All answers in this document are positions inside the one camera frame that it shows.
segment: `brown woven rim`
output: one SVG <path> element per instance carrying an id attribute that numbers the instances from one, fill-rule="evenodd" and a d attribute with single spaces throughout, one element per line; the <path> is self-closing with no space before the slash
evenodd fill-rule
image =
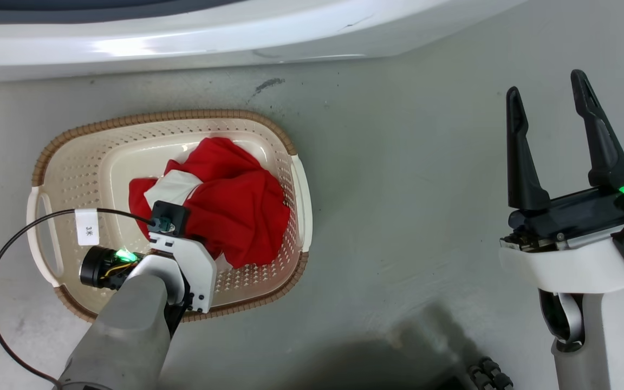
<path id="1" fill-rule="evenodd" d="M 250 121 L 255 121 L 257 123 L 262 124 L 263 126 L 267 126 L 271 131 L 273 131 L 276 136 L 281 140 L 281 142 L 285 146 L 285 150 L 288 151 L 289 155 L 297 155 L 297 150 L 295 150 L 295 146 L 293 142 L 290 140 L 288 135 L 281 129 L 277 124 L 275 124 L 271 119 L 266 118 L 257 113 L 253 113 L 251 111 L 245 111 L 242 109 L 186 109 L 183 111 L 169 111 L 165 113 L 153 113 L 153 114 L 140 114 L 140 115 L 131 115 L 131 116 L 122 116 L 121 118 L 109 119 L 107 121 L 91 123 L 89 125 L 80 126 L 77 128 L 72 128 L 71 130 L 67 130 L 64 133 L 60 134 L 49 143 L 40 154 L 40 157 L 37 159 L 37 163 L 35 164 L 35 170 L 32 173 L 32 185 L 33 187 L 37 187 L 44 183 L 45 171 L 47 170 L 47 164 L 49 164 L 50 160 L 54 153 L 59 150 L 62 145 L 66 144 L 70 140 L 74 140 L 74 138 L 80 137 L 82 135 L 97 133 L 99 131 L 109 130 L 111 128 L 125 127 L 131 126 L 135 124 L 146 124 L 151 122 L 161 122 L 161 121 L 174 121 L 179 119 L 220 119 L 220 118 L 230 118 L 230 119 L 249 119 Z M 281 298 L 285 294 L 290 291 L 297 284 L 297 281 L 302 277 L 302 272 L 305 271 L 305 267 L 307 266 L 307 257 L 309 256 L 308 252 L 302 252 L 300 254 L 300 258 L 297 260 L 297 266 L 295 267 L 295 271 L 292 273 L 292 276 L 286 281 L 282 286 L 280 286 L 275 291 L 272 291 L 269 294 L 264 296 L 260 296 L 254 299 L 250 299 L 249 301 L 243 301 L 233 304 L 226 304 L 225 306 L 218 306 L 217 308 L 211 309 L 207 314 L 198 314 L 193 311 L 189 311 L 189 313 L 184 314 L 183 322 L 191 322 L 198 321 L 203 319 L 210 319 L 213 317 L 225 316 L 226 314 L 237 313 L 238 311 L 245 311 L 247 309 L 258 308 L 259 306 L 264 306 L 265 304 L 272 303 L 278 298 Z M 93 322 L 95 318 L 98 316 L 97 313 L 93 313 L 72 297 L 67 290 L 67 287 L 62 285 L 60 287 L 55 287 L 55 293 L 57 294 L 57 298 L 62 301 L 64 306 L 67 309 L 71 310 L 72 313 L 76 314 L 77 317 L 84 319 L 85 321 Z"/>

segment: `perforated basket wall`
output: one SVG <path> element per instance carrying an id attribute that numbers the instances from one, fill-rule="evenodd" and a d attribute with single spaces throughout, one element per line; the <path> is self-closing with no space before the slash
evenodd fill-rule
<path id="1" fill-rule="evenodd" d="M 296 199 L 296 178 L 291 168 L 291 156 L 297 152 L 279 126 L 264 116 L 238 110 L 125 116 L 62 133 L 44 149 L 32 175 L 33 187 L 38 187 L 47 198 L 47 212 L 87 207 L 128 210 L 122 203 L 123 198 L 128 198 L 127 180 L 145 176 L 145 173 L 132 175 L 133 170 L 141 171 L 136 161 L 149 160 L 153 151 L 177 144 L 184 144 L 187 152 L 187 146 L 195 146 L 206 137 L 230 138 L 257 157 L 281 183 L 291 213 L 277 259 L 269 266 L 219 268 L 211 311 L 187 313 L 183 321 L 222 316 L 270 303 L 290 291 L 302 276 L 307 252 L 302 252 L 297 204 L 300 200 Z M 127 158 L 131 153 L 143 153 L 144 158 Z M 163 168 L 164 165 L 156 166 L 158 171 Z M 148 242 L 138 232 L 134 220 L 101 215 L 99 228 L 102 246 L 126 247 L 135 252 L 148 250 Z M 63 266 L 62 272 L 55 274 L 59 284 L 55 287 L 57 296 L 77 316 L 92 321 L 112 292 L 80 284 L 80 262 L 88 247 L 77 244 L 72 214 L 55 218 L 54 233 L 58 242 L 55 254 Z"/>

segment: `red garment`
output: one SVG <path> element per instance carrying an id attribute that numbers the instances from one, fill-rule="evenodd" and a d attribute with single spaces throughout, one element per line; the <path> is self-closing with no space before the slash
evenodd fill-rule
<path id="1" fill-rule="evenodd" d="M 191 212 L 186 237 L 201 237 L 214 259 L 222 252 L 235 268 L 270 264 L 277 257 L 290 209 L 283 204 L 278 180 L 250 153 L 228 138 L 206 138 L 183 164 L 170 160 L 165 173 L 171 170 L 203 181 L 183 205 Z M 144 192 L 156 181 L 139 178 L 129 183 L 131 213 L 151 217 Z M 146 224 L 139 228 L 148 238 Z"/>

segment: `white basket handle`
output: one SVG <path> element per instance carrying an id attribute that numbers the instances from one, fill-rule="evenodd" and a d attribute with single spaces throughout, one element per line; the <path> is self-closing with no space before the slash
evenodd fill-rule
<path id="1" fill-rule="evenodd" d="M 292 180 L 295 187 L 295 204 L 297 205 L 297 229 L 302 240 L 302 251 L 308 252 L 312 244 L 312 199 L 307 184 L 305 168 L 297 155 L 292 158 Z"/>
<path id="2" fill-rule="evenodd" d="M 37 204 L 40 202 L 40 198 L 42 198 L 43 200 L 45 213 L 49 214 L 52 212 L 49 198 L 47 197 L 47 195 L 44 192 L 42 192 L 39 186 L 33 187 L 32 190 L 30 190 L 30 195 L 28 196 L 27 208 L 25 208 L 25 223 L 26 224 L 30 224 L 31 222 L 33 222 L 33 220 L 37 219 L 37 212 L 38 212 Z M 59 274 L 62 274 L 62 271 L 64 270 L 64 265 L 61 262 L 61 257 L 57 255 L 59 254 L 59 242 L 57 241 L 57 231 L 54 228 L 54 221 L 49 220 L 49 223 L 50 223 L 49 224 L 50 235 L 52 237 L 52 245 L 54 246 L 54 250 L 56 254 L 55 263 L 57 264 L 57 270 Z M 54 271 L 52 271 L 52 269 L 49 266 L 49 262 L 45 259 L 44 255 L 42 254 L 42 250 L 40 250 L 40 238 L 38 237 L 37 233 L 38 233 L 37 227 L 34 227 L 33 229 L 28 230 L 28 246 L 30 246 L 30 253 L 32 254 L 32 259 L 35 260 L 35 265 L 37 266 L 37 269 L 40 270 L 42 277 L 44 277 L 46 281 L 52 284 L 52 287 L 59 287 L 61 283 L 57 279 L 57 275 L 55 274 Z"/>

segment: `beige plastic basket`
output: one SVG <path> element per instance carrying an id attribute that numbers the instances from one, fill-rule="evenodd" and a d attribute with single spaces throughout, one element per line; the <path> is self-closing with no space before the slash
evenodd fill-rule
<path id="1" fill-rule="evenodd" d="M 191 311 L 183 321 L 236 313 L 284 296 L 302 276 L 312 237 L 312 208 L 304 169 L 295 146 L 279 126 L 255 113 L 239 110 L 191 110 L 142 114 L 66 131 L 42 152 L 32 175 L 28 223 L 40 215 L 69 208 L 106 207 L 129 210 L 132 178 L 159 177 L 168 160 L 184 160 L 205 138 L 230 138 L 275 176 L 284 190 L 290 220 L 283 246 L 268 266 L 232 269 L 216 260 L 218 277 L 208 314 Z M 88 246 L 76 241 L 74 215 L 50 220 L 30 230 L 28 243 L 42 276 L 74 314 L 93 321 L 112 291 L 84 286 L 79 268 Z M 148 241 L 136 222 L 101 214 L 102 246 L 146 252 Z M 54 254 L 43 254 L 47 240 Z M 46 257 L 54 257 L 54 262 Z"/>

